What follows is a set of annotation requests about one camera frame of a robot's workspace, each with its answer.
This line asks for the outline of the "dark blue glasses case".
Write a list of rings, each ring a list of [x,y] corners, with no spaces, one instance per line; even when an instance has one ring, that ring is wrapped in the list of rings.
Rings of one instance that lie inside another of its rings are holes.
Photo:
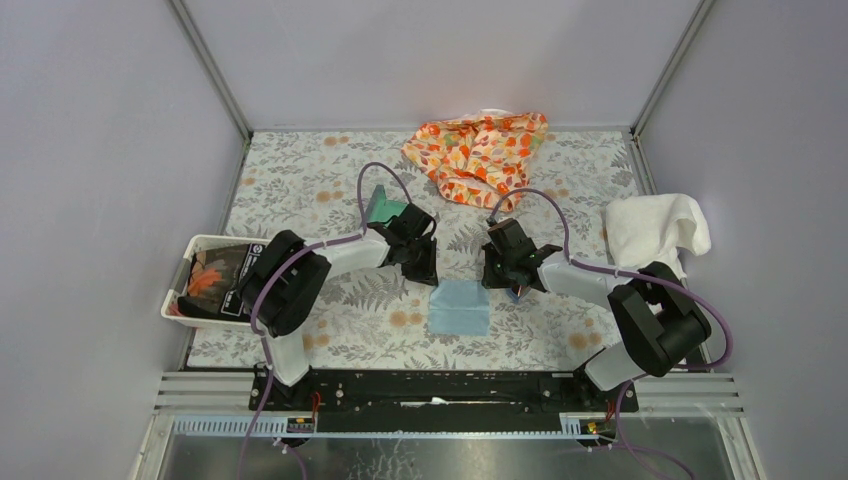
[[[390,200],[384,186],[378,184],[368,199],[365,209],[366,223],[386,223],[393,217],[399,216],[406,206],[406,202]]]

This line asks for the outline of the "light blue cleaning cloth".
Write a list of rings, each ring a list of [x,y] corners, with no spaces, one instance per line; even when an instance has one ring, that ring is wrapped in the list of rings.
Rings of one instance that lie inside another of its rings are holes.
[[[487,336],[489,291],[479,282],[443,280],[429,298],[427,328],[437,335]]]

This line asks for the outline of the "blue frame sunglasses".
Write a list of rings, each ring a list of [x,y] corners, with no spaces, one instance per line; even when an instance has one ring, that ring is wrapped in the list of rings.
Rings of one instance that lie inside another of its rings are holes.
[[[528,286],[514,285],[509,287],[506,290],[506,293],[514,303],[519,303],[523,298],[525,298],[529,294],[530,291],[531,288]]]

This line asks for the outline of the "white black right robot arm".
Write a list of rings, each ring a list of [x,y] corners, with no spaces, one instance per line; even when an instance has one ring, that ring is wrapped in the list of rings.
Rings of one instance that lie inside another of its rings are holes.
[[[488,225],[490,240],[482,247],[485,288],[566,295],[612,313],[619,342],[574,373],[573,396],[583,410],[601,410],[627,380],[664,376],[712,334],[698,303],[662,262],[624,272],[570,259],[554,245],[538,247],[514,219]]]

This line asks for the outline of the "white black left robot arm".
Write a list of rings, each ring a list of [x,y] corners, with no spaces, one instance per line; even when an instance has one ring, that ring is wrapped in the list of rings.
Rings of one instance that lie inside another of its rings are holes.
[[[291,230],[278,233],[239,280],[237,297],[259,335],[275,382],[272,398],[288,411],[309,401],[304,379],[310,361],[302,326],[326,280],[359,270],[398,266],[403,277],[438,285],[437,221],[414,204],[387,220],[368,221],[362,232],[308,243]]]

